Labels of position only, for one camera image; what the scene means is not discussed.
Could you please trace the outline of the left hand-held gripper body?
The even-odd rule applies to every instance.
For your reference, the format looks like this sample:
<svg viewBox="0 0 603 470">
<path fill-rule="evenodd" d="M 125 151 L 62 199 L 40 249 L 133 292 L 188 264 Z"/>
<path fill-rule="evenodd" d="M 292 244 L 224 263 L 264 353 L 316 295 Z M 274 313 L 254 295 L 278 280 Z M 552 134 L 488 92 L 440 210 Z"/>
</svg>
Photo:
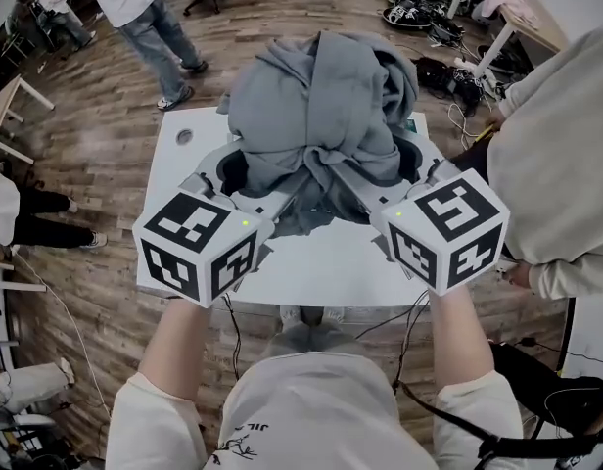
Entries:
<svg viewBox="0 0 603 470">
<path fill-rule="evenodd" d="M 133 225 L 149 276 L 202 307 L 232 290 L 257 266 L 275 225 L 237 209 L 197 173 L 143 211 Z"/>
</svg>

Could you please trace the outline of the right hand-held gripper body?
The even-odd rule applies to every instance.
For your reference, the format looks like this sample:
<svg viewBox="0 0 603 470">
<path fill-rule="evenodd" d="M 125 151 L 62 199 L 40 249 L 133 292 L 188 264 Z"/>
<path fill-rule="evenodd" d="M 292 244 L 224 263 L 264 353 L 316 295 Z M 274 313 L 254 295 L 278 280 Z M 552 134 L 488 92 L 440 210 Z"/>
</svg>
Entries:
<svg viewBox="0 0 603 470">
<path fill-rule="evenodd" d="M 473 169 L 373 213 L 390 257 L 442 296 L 499 260 L 510 212 Z"/>
</svg>

